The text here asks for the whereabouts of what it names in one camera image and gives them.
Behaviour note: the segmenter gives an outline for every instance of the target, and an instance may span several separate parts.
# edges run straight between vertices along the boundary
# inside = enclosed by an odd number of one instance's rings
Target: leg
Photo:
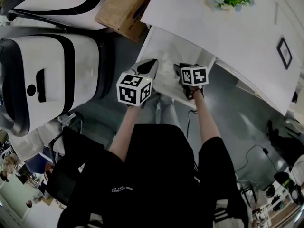
[[[159,99],[159,93],[152,90],[151,97],[144,103],[144,107],[140,109],[136,124],[156,124],[156,110]]]
[[[170,97],[161,95],[161,124],[174,125],[179,128],[179,120],[176,115],[173,100]]]

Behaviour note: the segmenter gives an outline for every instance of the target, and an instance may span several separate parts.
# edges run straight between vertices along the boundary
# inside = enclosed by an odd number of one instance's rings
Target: picture frame
[[[276,49],[281,57],[281,60],[283,61],[285,69],[287,70],[291,64],[291,61],[293,60],[293,56],[291,55],[291,52],[284,37],[281,38]]]

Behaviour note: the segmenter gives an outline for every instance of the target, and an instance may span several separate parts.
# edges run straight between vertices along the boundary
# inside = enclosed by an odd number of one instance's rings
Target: white table
[[[304,61],[304,44],[273,0],[240,13],[212,11],[204,0],[151,0],[142,22],[166,30],[219,58],[217,64],[286,114]],[[293,55],[285,70],[276,50],[284,36]]]

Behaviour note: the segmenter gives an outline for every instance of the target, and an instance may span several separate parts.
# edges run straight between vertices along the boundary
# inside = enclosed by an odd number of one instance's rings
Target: gray floor
[[[116,100],[116,81],[120,74],[128,70],[136,61],[143,43],[143,41],[135,43],[121,36],[115,36],[114,41],[115,76],[109,95],[101,101],[88,102],[77,109],[85,116],[84,134],[104,145],[107,145],[114,132],[118,130],[126,111],[126,107]],[[268,119],[273,119],[276,124],[282,125],[283,116],[254,95],[236,88],[237,81],[230,73],[215,65],[209,75],[209,85],[204,89],[206,102],[235,169],[246,164],[246,152],[252,146],[259,144],[268,149],[269,157],[276,167],[284,170],[285,162],[271,147],[265,134]],[[181,128],[186,132],[189,108],[180,103],[175,103],[175,107]],[[188,141],[198,161],[201,142],[198,120],[193,114],[190,116],[189,132]],[[248,165],[237,173],[240,180],[251,179],[258,182],[258,187],[261,189],[274,181],[273,175],[276,171],[261,148],[257,147],[250,151],[248,160]]]

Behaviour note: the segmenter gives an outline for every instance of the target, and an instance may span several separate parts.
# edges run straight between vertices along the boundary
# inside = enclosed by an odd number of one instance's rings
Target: cardboard box
[[[139,41],[147,26],[140,20],[150,0],[106,0],[95,20],[115,32]]]

